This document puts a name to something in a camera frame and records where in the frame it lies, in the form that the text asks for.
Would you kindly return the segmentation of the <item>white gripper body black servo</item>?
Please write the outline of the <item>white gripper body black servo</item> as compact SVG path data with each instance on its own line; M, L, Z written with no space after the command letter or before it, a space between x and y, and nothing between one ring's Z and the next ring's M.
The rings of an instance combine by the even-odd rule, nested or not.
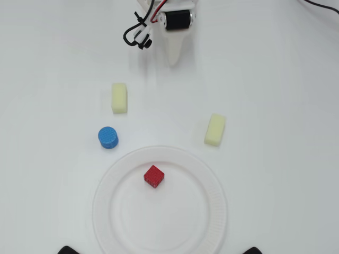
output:
M196 18L195 8L198 1L137 1L146 12L146 21L160 24L166 31L189 29Z

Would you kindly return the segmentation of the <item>white tapered gripper finger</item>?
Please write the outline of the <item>white tapered gripper finger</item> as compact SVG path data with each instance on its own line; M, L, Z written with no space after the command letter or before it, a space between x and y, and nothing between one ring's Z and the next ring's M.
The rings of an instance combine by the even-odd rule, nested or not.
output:
M174 66L181 54L184 39L189 35L189 30L183 31L163 31L165 39L166 55L170 66Z

